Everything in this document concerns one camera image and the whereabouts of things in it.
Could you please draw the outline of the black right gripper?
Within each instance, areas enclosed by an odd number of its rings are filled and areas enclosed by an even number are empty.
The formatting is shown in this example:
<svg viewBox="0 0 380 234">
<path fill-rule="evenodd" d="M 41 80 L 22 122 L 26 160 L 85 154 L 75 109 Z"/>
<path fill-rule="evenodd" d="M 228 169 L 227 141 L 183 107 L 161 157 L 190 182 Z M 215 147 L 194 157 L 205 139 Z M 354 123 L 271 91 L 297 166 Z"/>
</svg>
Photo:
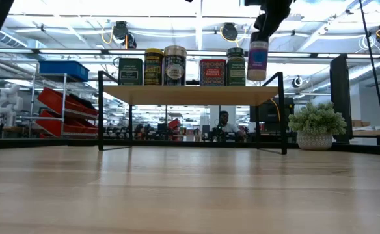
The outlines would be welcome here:
<svg viewBox="0 0 380 234">
<path fill-rule="evenodd" d="M 254 23 L 256 32 L 251 34 L 250 42 L 268 42 L 271 35 L 290 13 L 294 0 L 244 0 L 244 5 L 260 6 L 260 13 Z"/>
</svg>

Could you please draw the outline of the black-lid garlic powder bottle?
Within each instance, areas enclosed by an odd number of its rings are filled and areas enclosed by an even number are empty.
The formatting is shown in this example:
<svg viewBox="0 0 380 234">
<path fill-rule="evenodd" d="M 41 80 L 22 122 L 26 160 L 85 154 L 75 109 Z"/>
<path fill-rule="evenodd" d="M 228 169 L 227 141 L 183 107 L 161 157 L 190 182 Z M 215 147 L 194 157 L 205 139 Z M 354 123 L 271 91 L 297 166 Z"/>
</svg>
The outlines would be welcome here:
<svg viewBox="0 0 380 234">
<path fill-rule="evenodd" d="M 253 41 L 250 43 L 247 65 L 248 80 L 266 80 L 268 47 L 268 41 Z"/>
</svg>

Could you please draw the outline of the green-lid oregano glass jar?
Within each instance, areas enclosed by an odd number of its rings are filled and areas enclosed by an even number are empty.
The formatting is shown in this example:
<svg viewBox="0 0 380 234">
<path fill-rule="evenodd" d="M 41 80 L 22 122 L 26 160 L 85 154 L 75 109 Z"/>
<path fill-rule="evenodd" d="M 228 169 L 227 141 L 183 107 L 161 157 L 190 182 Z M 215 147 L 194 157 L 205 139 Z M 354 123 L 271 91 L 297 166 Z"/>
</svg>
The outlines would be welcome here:
<svg viewBox="0 0 380 234">
<path fill-rule="evenodd" d="M 245 86 L 245 57 L 244 50 L 233 47 L 226 52 L 226 85 Z"/>
</svg>

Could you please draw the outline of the red-lid smoked paprika tin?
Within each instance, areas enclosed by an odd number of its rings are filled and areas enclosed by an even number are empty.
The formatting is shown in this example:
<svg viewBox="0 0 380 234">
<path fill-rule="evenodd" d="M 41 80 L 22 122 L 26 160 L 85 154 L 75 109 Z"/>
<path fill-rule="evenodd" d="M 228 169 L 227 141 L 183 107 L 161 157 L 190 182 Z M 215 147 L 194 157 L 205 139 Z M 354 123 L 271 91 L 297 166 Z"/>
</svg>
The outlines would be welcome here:
<svg viewBox="0 0 380 234">
<path fill-rule="evenodd" d="M 225 66 L 224 59 L 202 59 L 200 61 L 200 85 L 224 86 Z"/>
</svg>

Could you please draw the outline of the gold-lid furikake seasoning jar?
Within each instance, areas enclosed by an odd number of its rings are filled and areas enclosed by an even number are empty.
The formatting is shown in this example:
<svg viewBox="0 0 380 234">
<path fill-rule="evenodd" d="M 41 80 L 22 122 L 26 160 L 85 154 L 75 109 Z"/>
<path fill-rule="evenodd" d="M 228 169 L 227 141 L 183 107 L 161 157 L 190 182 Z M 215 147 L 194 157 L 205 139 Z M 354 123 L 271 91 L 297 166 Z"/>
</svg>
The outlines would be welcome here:
<svg viewBox="0 0 380 234">
<path fill-rule="evenodd" d="M 164 85 L 185 86 L 186 56 L 186 49 L 178 45 L 170 45 L 164 49 Z"/>
</svg>

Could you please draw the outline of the yellow-lid crunchy onion jar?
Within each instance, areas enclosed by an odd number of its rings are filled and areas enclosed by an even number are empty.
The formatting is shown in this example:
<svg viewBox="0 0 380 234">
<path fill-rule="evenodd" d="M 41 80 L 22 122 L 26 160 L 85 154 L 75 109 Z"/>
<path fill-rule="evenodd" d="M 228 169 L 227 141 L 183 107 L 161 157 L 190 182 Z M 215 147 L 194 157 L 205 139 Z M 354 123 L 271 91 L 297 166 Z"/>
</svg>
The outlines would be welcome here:
<svg viewBox="0 0 380 234">
<path fill-rule="evenodd" d="M 163 52 L 150 48 L 144 53 L 144 85 L 162 85 Z"/>
</svg>

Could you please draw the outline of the dark green black pepper tin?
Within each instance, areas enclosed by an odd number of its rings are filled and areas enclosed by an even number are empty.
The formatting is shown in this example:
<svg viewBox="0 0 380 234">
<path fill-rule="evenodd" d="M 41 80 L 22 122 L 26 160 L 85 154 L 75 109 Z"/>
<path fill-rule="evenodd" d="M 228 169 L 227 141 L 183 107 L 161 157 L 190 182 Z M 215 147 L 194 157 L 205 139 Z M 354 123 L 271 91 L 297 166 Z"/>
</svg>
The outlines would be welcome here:
<svg viewBox="0 0 380 234">
<path fill-rule="evenodd" d="M 118 84 L 127 86 L 143 85 L 143 61 L 141 58 L 119 58 Z"/>
</svg>

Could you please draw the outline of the black equipment box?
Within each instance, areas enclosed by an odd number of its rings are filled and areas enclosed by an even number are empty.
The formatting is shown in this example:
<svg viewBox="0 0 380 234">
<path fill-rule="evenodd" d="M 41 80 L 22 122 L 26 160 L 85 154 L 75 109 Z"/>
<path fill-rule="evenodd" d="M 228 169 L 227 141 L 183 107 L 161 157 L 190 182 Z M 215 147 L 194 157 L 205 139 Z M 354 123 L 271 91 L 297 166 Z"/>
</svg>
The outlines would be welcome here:
<svg viewBox="0 0 380 234">
<path fill-rule="evenodd" d="M 259 116 L 260 122 L 278 122 L 279 121 L 279 98 L 274 97 L 262 103 L 258 108 L 257 106 L 250 106 L 249 116 L 250 121 L 255 122 L 256 117 Z M 284 98 L 284 113 L 285 119 L 288 121 L 288 116 L 294 114 L 294 102 L 293 98 Z"/>
</svg>

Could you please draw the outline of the black upright panel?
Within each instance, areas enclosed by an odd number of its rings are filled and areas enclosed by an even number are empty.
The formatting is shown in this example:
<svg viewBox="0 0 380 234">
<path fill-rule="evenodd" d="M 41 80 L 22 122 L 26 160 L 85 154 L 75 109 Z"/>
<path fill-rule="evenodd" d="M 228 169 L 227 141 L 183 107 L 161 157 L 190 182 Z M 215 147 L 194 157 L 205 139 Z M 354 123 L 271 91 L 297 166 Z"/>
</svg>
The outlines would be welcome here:
<svg viewBox="0 0 380 234">
<path fill-rule="evenodd" d="M 341 54 L 330 62 L 330 83 L 331 83 L 331 101 L 334 104 L 334 110 L 339 112 L 346 122 L 346 132 L 336 135 L 337 143 L 348 144 L 353 138 L 351 104 L 350 104 L 350 87 L 349 87 L 349 70 L 347 66 L 347 55 Z"/>
</svg>

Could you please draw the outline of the person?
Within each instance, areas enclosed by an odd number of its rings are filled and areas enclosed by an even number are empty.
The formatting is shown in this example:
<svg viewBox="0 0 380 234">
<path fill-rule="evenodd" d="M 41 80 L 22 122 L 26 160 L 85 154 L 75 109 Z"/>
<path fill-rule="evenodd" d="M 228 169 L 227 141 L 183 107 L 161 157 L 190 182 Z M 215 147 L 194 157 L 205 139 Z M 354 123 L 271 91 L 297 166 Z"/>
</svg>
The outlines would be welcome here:
<svg viewBox="0 0 380 234">
<path fill-rule="evenodd" d="M 229 114 L 227 111 L 222 110 L 219 113 L 219 123 L 213 129 L 213 137 L 217 142 L 243 142 L 245 132 L 242 131 L 237 125 L 228 121 Z"/>
</svg>

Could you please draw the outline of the green potted plant white pot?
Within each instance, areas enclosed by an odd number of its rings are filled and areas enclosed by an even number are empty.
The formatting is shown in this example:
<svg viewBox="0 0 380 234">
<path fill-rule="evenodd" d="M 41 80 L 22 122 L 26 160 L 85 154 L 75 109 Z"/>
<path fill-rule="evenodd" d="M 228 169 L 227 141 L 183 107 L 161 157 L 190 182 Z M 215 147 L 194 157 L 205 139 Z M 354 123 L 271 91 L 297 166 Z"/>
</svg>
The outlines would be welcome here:
<svg viewBox="0 0 380 234">
<path fill-rule="evenodd" d="M 288 127 L 297 133 L 296 142 L 302 150 L 325 151 L 331 148 L 334 135 L 346 133 L 347 123 L 332 102 L 307 103 L 289 115 Z"/>
</svg>

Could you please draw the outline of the blue plastic storage bin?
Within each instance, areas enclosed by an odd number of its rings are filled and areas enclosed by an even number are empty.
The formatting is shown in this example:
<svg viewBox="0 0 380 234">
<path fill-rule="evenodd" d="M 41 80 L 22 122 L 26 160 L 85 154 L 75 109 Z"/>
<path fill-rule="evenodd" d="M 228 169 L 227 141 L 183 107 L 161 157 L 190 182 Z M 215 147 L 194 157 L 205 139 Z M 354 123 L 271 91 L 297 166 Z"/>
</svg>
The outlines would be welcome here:
<svg viewBox="0 0 380 234">
<path fill-rule="evenodd" d="M 84 67 L 81 63 L 74 60 L 64 60 L 64 61 L 50 61 L 43 60 L 39 62 L 39 72 L 40 73 L 54 73 L 54 74 L 64 74 L 70 75 L 80 81 L 88 81 L 89 69 Z"/>
</svg>

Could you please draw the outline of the red plastic storage bin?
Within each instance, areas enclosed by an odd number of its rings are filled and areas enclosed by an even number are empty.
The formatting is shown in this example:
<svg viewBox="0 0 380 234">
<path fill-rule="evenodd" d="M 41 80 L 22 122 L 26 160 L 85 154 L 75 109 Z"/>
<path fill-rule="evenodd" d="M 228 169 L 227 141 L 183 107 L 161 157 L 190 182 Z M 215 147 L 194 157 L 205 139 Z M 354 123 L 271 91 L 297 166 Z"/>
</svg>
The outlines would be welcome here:
<svg viewBox="0 0 380 234">
<path fill-rule="evenodd" d="M 90 101 L 74 94 L 63 94 L 50 88 L 44 88 L 37 99 L 57 114 L 62 114 L 62 109 L 64 109 L 64 114 L 67 116 L 74 114 L 88 116 L 91 119 L 95 119 L 98 116 L 98 111 Z"/>
<path fill-rule="evenodd" d="M 94 138 L 98 134 L 98 128 L 89 121 L 73 117 L 62 118 L 50 110 L 43 110 L 35 122 L 48 135 L 57 138 Z"/>
</svg>

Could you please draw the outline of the wooden shelf black metal frame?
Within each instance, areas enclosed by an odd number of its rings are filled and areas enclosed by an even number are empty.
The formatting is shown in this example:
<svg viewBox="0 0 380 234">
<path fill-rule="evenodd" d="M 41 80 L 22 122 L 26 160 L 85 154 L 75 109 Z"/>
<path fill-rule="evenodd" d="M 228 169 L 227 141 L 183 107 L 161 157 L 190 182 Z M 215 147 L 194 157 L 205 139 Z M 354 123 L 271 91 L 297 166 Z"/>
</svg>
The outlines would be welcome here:
<svg viewBox="0 0 380 234">
<path fill-rule="evenodd" d="M 283 73 L 278 71 L 262 86 L 105 86 L 103 78 L 114 81 L 115 78 L 106 71 L 98 72 L 98 149 L 104 150 L 103 138 L 103 94 L 107 93 L 128 104 L 128 133 L 126 145 L 136 146 L 133 140 L 133 106 L 161 105 L 165 112 L 172 105 L 245 105 L 259 106 L 278 96 L 280 114 L 280 150 L 287 154 L 288 137 L 286 135 L 285 101 Z"/>
</svg>

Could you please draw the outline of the black diagonal frame strut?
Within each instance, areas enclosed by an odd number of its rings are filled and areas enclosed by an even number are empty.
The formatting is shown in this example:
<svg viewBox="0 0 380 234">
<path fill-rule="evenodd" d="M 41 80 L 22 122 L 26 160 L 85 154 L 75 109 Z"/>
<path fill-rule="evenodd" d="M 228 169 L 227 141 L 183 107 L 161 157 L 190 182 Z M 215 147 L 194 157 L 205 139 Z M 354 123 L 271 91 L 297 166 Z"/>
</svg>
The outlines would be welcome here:
<svg viewBox="0 0 380 234">
<path fill-rule="evenodd" d="M 373 53 L 372 53 L 372 47 L 370 45 L 371 44 L 370 43 L 370 35 L 369 35 L 369 31 L 368 31 L 368 28 L 367 28 L 367 25 L 366 25 L 365 14 L 364 14 L 364 11 L 363 11 L 363 7 L 364 6 L 363 6 L 362 0 L 358 0 L 358 2 L 359 2 L 360 13 L 361 13 L 361 16 L 362 16 L 362 24 L 363 24 L 363 27 L 364 27 L 365 38 L 366 38 L 366 41 L 367 41 L 367 44 L 368 44 L 368 51 L 369 51 L 369 55 L 370 55 L 370 63 L 371 63 L 371 67 L 372 67 L 373 79 L 374 79 L 374 82 L 375 82 L 375 90 L 376 90 L 376 94 L 377 94 L 377 100 L 378 100 L 378 104 L 379 104 L 379 108 L 380 108 L 379 83 L 378 83 L 378 79 L 377 79 L 377 72 L 376 72 L 374 57 L 373 57 Z"/>
</svg>

